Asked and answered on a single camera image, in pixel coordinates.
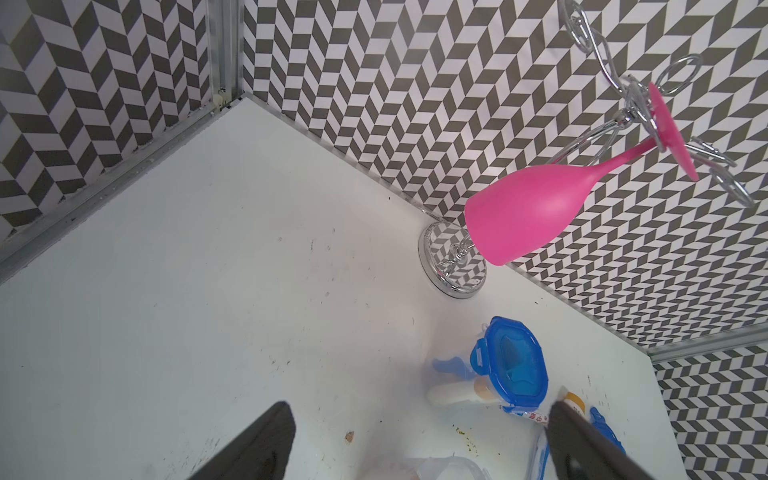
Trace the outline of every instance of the metal frame edge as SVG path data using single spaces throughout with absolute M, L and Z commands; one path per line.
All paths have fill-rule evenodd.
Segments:
M 241 91 L 242 0 L 207 0 L 211 85 L 214 94 L 229 104 Z
M 705 355 L 768 341 L 768 322 L 712 333 L 682 342 L 652 346 L 648 349 L 651 363 L 669 362 L 688 356 Z

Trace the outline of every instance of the round metal base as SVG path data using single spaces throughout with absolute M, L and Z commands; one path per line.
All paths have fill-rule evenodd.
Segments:
M 467 231 L 458 225 L 439 221 L 427 227 L 419 238 L 419 259 L 425 273 L 441 292 L 453 298 L 469 298 L 485 283 L 485 259 L 474 247 L 463 265 L 457 266 L 451 273 L 438 268 L 448 256 L 451 246 L 467 236 Z

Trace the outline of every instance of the white plastic item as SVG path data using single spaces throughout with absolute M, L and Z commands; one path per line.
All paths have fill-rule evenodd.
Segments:
M 491 480 L 491 476 L 464 457 L 385 458 L 360 480 Z
M 479 376 L 473 380 L 450 382 L 433 386 L 427 392 L 427 400 L 433 405 L 443 406 L 453 403 L 503 403 L 488 377 Z

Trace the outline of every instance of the pink wine glass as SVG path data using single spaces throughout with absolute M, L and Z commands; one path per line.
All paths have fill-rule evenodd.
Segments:
M 661 143 L 698 180 L 685 142 L 656 85 L 648 85 Z M 656 147 L 647 138 L 623 154 L 591 167 L 546 164 L 526 167 L 467 200 L 464 217 L 475 247 L 494 265 L 504 265 L 543 247 L 578 214 L 594 185 L 609 172 Z

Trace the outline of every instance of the orange cap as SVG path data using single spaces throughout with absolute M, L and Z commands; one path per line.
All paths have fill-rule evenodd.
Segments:
M 564 400 L 571 400 L 578 408 L 581 409 L 581 413 L 586 413 L 587 407 L 584 406 L 584 400 L 579 398 L 579 396 L 575 393 L 568 392 L 568 394 L 565 395 Z

